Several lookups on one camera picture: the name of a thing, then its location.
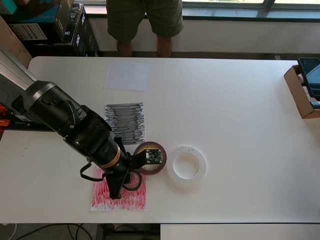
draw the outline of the leg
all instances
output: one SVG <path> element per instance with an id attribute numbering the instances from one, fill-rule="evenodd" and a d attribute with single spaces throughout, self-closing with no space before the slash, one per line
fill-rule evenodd
<path id="1" fill-rule="evenodd" d="M 173 45 L 172 37 L 157 36 L 156 49 L 160 58 L 170 58 Z"/>
<path id="2" fill-rule="evenodd" d="M 157 35 L 157 50 L 159 57 L 170 58 L 173 37 L 182 29 L 182 0 L 157 0 L 146 2 L 146 14 L 152 31 Z"/>
<path id="3" fill-rule="evenodd" d="M 118 49 L 118 53 L 121 57 L 130 58 L 132 56 L 132 40 L 125 43 L 117 41 L 116 48 Z"/>
<path id="4" fill-rule="evenodd" d="M 106 1 L 108 33 L 116 40 L 116 47 L 121 57 L 131 57 L 132 39 L 137 34 L 138 26 L 144 19 L 146 6 L 141 0 Z"/>

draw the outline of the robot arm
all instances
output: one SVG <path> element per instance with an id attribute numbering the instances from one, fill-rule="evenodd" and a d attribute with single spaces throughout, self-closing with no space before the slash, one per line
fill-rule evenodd
<path id="1" fill-rule="evenodd" d="M 63 137 L 63 140 L 86 157 L 88 164 L 81 177 L 91 181 L 106 178 L 110 198 L 120 199 L 122 187 L 128 188 L 131 174 L 146 164 L 146 152 L 130 156 L 121 138 L 113 139 L 111 127 L 98 114 L 79 105 L 53 82 L 40 81 L 9 53 L 0 49 L 0 103 L 13 113 L 24 115 L 35 123 L 43 123 Z M 102 178 L 92 178 L 83 172 L 95 163 L 103 170 Z"/>

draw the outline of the box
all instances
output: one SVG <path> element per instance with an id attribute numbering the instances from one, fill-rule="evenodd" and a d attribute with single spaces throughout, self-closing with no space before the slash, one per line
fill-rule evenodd
<path id="1" fill-rule="evenodd" d="M 14 2 L 17 6 L 25 6 L 30 2 L 30 0 L 14 0 Z"/>
<path id="2" fill-rule="evenodd" d="M 11 53 L 26 68 L 32 59 L 25 46 L 0 16 L 0 47 Z"/>
<path id="3" fill-rule="evenodd" d="M 93 55 L 94 52 L 99 51 L 94 31 L 91 28 L 91 24 L 89 22 L 89 18 L 87 17 L 86 10 L 83 4 L 73 4 L 69 22 L 77 23 L 79 25 L 82 35 L 85 39 L 86 45 L 89 51 L 93 52 Z"/>
<path id="4" fill-rule="evenodd" d="M 62 57 L 88 57 L 89 50 L 77 23 L 70 22 L 66 28 L 64 40 L 56 44 L 27 45 L 33 57 L 36 56 L 62 56 Z"/>
<path id="5" fill-rule="evenodd" d="M 0 14 L 13 14 L 16 9 L 14 0 L 0 0 Z"/>
<path id="6" fill-rule="evenodd" d="M 73 0 L 30 0 L 3 18 L 23 42 L 61 43 L 72 4 Z"/>
<path id="7" fill-rule="evenodd" d="M 284 75 L 296 107 L 303 119 L 320 118 L 320 109 L 314 109 L 301 85 L 298 75 L 301 73 L 299 65 L 292 66 Z"/>

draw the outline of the tape roll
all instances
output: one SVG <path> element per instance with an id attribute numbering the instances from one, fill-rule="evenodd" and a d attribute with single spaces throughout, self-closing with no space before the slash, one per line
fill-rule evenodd
<path id="1" fill-rule="evenodd" d="M 192 155 L 198 163 L 197 172 L 191 177 L 180 176 L 174 168 L 175 160 L 183 154 Z M 204 156 L 195 148 L 191 146 L 181 146 L 176 148 L 169 154 L 166 169 L 169 173 L 170 178 L 174 182 L 176 182 L 179 185 L 189 187 L 201 182 L 207 171 L 207 163 Z"/>
<path id="2" fill-rule="evenodd" d="M 134 151 L 134 155 L 139 154 L 140 152 L 142 152 L 143 150 L 147 150 L 147 149 L 159 149 L 161 150 L 162 153 L 162 163 L 159 167 L 149 170 L 149 169 L 145 169 L 144 167 L 140 167 L 138 169 L 139 173 L 143 174 L 143 175 L 155 175 L 158 174 L 166 165 L 167 163 L 167 153 L 165 151 L 165 149 L 159 144 L 156 143 L 154 141 L 146 141 L 144 143 L 141 143 L 136 150 Z"/>

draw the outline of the brown tape roll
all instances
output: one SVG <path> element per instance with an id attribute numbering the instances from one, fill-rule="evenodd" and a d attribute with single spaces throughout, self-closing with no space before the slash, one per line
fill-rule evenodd
<path id="1" fill-rule="evenodd" d="M 141 143 L 137 148 L 136 150 L 134 151 L 134 154 L 138 154 L 140 153 L 141 151 L 143 150 L 146 150 L 146 149 L 159 149 L 161 150 L 161 153 L 162 153 L 162 163 L 159 167 L 157 167 L 156 169 L 152 169 L 152 170 L 148 170 L 148 169 L 145 169 L 143 167 L 140 167 L 138 169 L 139 173 L 143 174 L 143 175 L 155 175 L 155 174 L 158 174 L 163 168 L 164 166 L 166 165 L 166 162 L 167 162 L 167 153 L 165 151 L 165 149 L 159 144 L 159 143 L 156 143 L 154 141 L 146 141 L 144 143 Z"/>

